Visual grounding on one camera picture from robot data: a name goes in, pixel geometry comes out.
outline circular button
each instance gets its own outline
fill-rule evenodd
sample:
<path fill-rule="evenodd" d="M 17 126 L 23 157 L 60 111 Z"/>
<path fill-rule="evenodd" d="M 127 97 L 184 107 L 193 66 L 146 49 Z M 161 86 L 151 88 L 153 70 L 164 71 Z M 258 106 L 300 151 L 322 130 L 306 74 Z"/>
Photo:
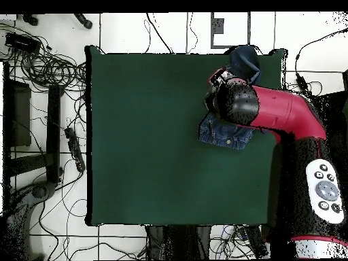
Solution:
<path fill-rule="evenodd" d="M 334 181 L 334 176 L 331 175 L 331 174 L 328 174 L 328 175 L 327 175 L 327 178 L 328 178 L 330 181 Z"/>
<path fill-rule="evenodd" d="M 314 173 L 314 176 L 315 178 L 318 178 L 318 179 L 323 179 L 324 178 L 324 174 L 320 171 L 317 171 Z"/>
<path fill-rule="evenodd" d="M 326 203 L 325 201 L 320 201 L 319 202 L 319 207 L 321 208 L 321 209 L 323 209 L 323 210 L 329 210 L 329 204 L 328 203 Z"/>
<path fill-rule="evenodd" d="M 341 211 L 340 206 L 337 205 L 336 203 L 332 204 L 332 205 L 331 205 L 331 208 L 332 208 L 332 210 L 333 210 L 334 212 L 336 212 L 336 213 L 340 213 L 340 211 Z"/>
<path fill-rule="evenodd" d="M 328 170 L 328 167 L 325 164 L 320 165 L 319 168 L 320 168 L 320 170 L 325 171 L 325 172 Z"/>
<path fill-rule="evenodd" d="M 335 201 L 340 192 L 338 188 L 329 181 L 321 181 L 317 184 L 315 188 L 317 195 L 327 201 Z"/>

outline green table surface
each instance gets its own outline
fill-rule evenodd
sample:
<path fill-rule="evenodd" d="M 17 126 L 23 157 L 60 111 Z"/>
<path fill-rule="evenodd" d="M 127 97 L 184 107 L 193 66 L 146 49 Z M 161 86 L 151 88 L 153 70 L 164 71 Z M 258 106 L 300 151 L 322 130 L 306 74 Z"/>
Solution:
<path fill-rule="evenodd" d="M 265 223 L 274 137 L 256 130 L 244 150 L 198 140 L 227 55 L 90 55 L 91 225 Z M 283 55 L 260 56 L 260 86 L 281 86 Z"/>

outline tangled wires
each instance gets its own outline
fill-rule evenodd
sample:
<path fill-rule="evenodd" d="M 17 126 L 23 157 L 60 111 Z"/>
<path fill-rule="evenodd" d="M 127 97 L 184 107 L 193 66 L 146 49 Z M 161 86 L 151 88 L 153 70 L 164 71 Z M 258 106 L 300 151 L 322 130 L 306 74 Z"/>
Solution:
<path fill-rule="evenodd" d="M 230 232 L 227 232 L 226 229 L 232 227 Z M 254 256 L 254 253 L 251 250 L 250 244 L 247 242 L 247 236 L 243 226 L 228 225 L 223 228 L 222 235 L 220 237 L 213 237 L 210 239 L 210 244 L 212 241 L 219 241 L 220 244 L 216 247 L 215 250 L 212 249 L 209 245 L 210 251 L 215 254 L 215 259 L 238 259 L 238 258 L 247 258 L 248 260 Z M 234 255 L 236 250 L 239 251 L 239 255 Z"/>
<path fill-rule="evenodd" d="M 24 77 L 17 78 L 32 82 L 39 92 L 47 92 L 39 89 L 37 86 L 48 88 L 50 85 L 58 84 L 67 91 L 84 90 L 86 83 L 86 63 L 77 65 L 77 63 L 68 56 L 62 54 L 52 54 L 51 47 L 45 38 L 33 36 L 22 29 L 11 27 L 6 24 L 0 24 L 0 30 L 12 33 L 9 30 L 15 29 L 23 37 L 28 37 L 40 42 L 38 54 L 28 53 L 21 50 L 9 48 L 7 53 L 0 52 L 0 56 L 7 61 L 14 61 L 14 66 L 10 74 L 15 74 L 15 68 L 20 67 Z"/>
<path fill-rule="evenodd" d="M 307 94 L 308 93 L 310 95 L 313 94 L 312 84 L 317 84 L 320 87 L 320 91 L 316 95 L 313 95 L 313 96 L 319 96 L 321 94 L 321 92 L 323 91 L 323 84 L 321 84 L 321 82 L 319 82 L 319 81 L 311 81 L 311 82 L 307 82 L 306 84 L 309 87 L 309 89 L 307 90 Z M 296 93 L 295 89 L 300 88 L 300 86 L 298 84 L 289 84 L 286 82 L 285 85 L 286 85 L 287 90 L 291 90 L 292 92 L 295 92 L 295 93 Z"/>

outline blue cloth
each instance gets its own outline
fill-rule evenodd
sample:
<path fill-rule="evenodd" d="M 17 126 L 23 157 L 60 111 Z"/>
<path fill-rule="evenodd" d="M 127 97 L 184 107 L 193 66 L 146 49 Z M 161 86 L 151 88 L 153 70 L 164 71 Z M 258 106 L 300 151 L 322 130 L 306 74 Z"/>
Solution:
<path fill-rule="evenodd" d="M 253 137 L 254 130 L 240 127 L 217 119 L 214 113 L 209 112 L 199 127 L 199 140 L 222 147 L 238 150 L 245 148 Z"/>
<path fill-rule="evenodd" d="M 230 64 L 227 70 L 233 75 L 256 84 L 260 79 L 260 63 L 253 46 L 239 46 L 230 53 Z M 237 126 L 221 121 L 209 112 L 199 126 L 198 139 L 223 147 L 242 150 L 254 135 L 254 128 Z"/>

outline control panel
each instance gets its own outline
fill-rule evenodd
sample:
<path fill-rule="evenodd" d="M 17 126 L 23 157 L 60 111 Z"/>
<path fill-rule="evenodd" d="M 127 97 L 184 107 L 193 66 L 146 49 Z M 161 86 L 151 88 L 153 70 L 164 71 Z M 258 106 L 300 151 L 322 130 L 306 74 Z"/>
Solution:
<path fill-rule="evenodd" d="M 317 159 L 307 165 L 306 174 L 315 214 L 329 223 L 340 224 L 344 213 L 334 167 L 326 160 Z"/>

